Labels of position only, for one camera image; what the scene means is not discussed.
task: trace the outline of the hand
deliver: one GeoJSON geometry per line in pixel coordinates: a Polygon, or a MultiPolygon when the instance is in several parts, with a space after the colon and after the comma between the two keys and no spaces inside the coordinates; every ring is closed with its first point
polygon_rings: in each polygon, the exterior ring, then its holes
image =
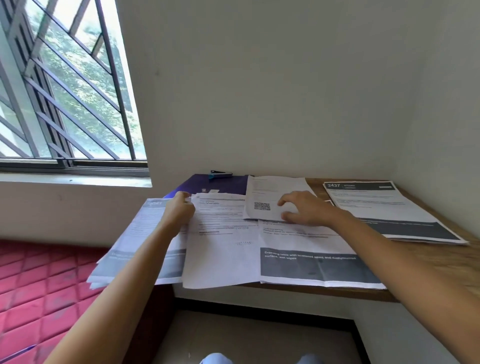
{"type": "Polygon", "coordinates": [[[285,194],[278,201],[278,205],[283,206],[285,202],[293,203],[299,211],[298,214],[288,211],[282,213],[283,220],[294,224],[331,227],[334,220],[344,213],[340,208],[312,195],[309,191],[285,194]]]}
{"type": "Polygon", "coordinates": [[[167,203],[167,207],[158,226],[169,229],[177,235],[182,225],[188,224],[195,212],[195,206],[185,201],[185,198],[190,196],[188,192],[178,191],[175,197],[167,203]]]}

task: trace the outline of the window sill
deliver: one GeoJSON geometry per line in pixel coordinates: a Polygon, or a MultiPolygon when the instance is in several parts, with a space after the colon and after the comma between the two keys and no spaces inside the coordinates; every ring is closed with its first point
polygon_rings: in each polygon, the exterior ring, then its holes
{"type": "Polygon", "coordinates": [[[152,187],[147,177],[100,177],[71,174],[0,173],[0,182],[83,184],[91,186],[152,187]]]}

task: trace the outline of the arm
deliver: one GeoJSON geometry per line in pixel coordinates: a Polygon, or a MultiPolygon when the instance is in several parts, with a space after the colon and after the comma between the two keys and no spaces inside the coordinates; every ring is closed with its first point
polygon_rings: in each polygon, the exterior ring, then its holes
{"type": "Polygon", "coordinates": [[[286,212],[284,220],[333,229],[460,362],[478,363],[480,300],[476,296],[349,212],[308,191],[283,195],[278,204],[285,202],[294,203],[299,213],[286,212]]]}
{"type": "Polygon", "coordinates": [[[195,207],[177,192],[162,220],[87,311],[55,347],[46,364],[114,364],[125,356],[150,297],[170,241],[195,207]]]}

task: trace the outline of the purple folder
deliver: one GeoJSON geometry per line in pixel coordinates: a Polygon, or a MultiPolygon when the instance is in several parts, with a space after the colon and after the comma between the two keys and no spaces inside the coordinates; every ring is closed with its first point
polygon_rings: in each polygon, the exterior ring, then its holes
{"type": "Polygon", "coordinates": [[[190,192],[197,194],[200,192],[210,192],[210,190],[219,190],[219,193],[227,194],[246,194],[248,174],[245,176],[233,176],[229,178],[208,179],[208,174],[194,174],[184,183],[170,192],[165,198],[170,198],[177,191],[190,192]]]}

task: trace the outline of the qr code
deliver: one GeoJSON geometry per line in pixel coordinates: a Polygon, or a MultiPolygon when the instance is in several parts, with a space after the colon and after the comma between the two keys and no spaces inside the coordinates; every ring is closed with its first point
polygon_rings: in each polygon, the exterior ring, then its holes
{"type": "Polygon", "coordinates": [[[253,209],[255,210],[263,210],[263,211],[270,211],[270,204],[265,202],[254,202],[253,209]]]}

